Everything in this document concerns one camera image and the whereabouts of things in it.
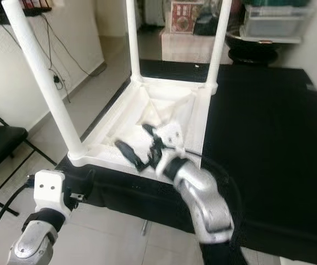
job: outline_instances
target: black table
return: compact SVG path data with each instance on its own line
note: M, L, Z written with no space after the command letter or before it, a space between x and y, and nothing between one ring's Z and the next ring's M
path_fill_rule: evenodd
M198 66L141 61L143 76L203 82L208 65ZM226 168L241 190L241 245L317 264L317 92L311 80L303 70L221 65L218 84L203 154ZM188 208L169 184L92 165L76 168L67 157L57 167L77 193L91 168L96 176L88 203L194 231ZM235 194L229 186L221 189L235 213Z

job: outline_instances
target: tiled floor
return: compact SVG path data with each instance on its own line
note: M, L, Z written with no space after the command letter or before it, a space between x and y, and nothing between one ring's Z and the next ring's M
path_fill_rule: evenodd
M123 49L126 41L101 40L107 69L92 78L67 104L67 109L79 134L82 134L96 115L113 96L129 74L129 56ZM50 119L31 142L59 162L66 154L65 144ZM30 149L22 145L14 159L0 165L0 183L17 166ZM28 173L53 168L44 158L33 154L17 174L0 190L0 201L9 196L25 181ZM27 216L34 211L32 190L22 192L11 204L21 215L6 213L0 223L0 265L5 264L8 251ZM60 231L55 244L52 265L201 265L201 251L192 234L156 223L148 223L147 234L141 236L144 220L106 208L81 204L73 212L70 224ZM279 265L278 257L243 249L252 265Z

